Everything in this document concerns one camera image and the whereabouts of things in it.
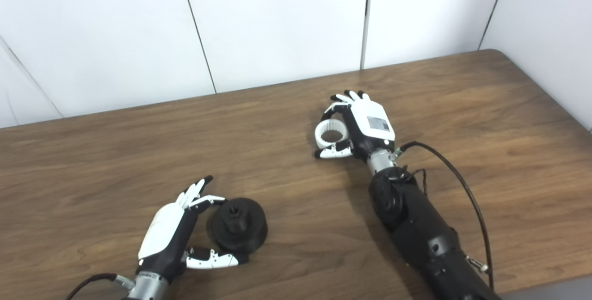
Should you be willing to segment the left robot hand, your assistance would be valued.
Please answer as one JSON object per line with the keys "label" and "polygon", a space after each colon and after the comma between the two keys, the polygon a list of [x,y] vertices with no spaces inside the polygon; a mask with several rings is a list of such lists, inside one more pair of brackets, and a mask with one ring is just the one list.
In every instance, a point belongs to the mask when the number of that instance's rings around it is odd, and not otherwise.
{"label": "left robot hand", "polygon": [[249,262],[248,254],[188,246],[199,215],[228,201],[220,196],[203,195],[205,186],[212,180],[212,175],[198,180],[156,212],[139,249],[136,275],[158,275],[172,283],[186,269],[230,268]]}

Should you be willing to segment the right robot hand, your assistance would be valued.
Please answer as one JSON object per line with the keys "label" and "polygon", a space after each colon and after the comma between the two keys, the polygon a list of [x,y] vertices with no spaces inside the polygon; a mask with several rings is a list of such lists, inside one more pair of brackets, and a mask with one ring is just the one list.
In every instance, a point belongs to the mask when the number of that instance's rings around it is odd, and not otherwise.
{"label": "right robot hand", "polygon": [[395,151],[395,132],[383,106],[359,90],[345,90],[330,97],[332,104],[324,111],[321,121],[332,115],[342,115],[348,138],[315,151],[317,159],[355,157],[366,161],[379,150]]}

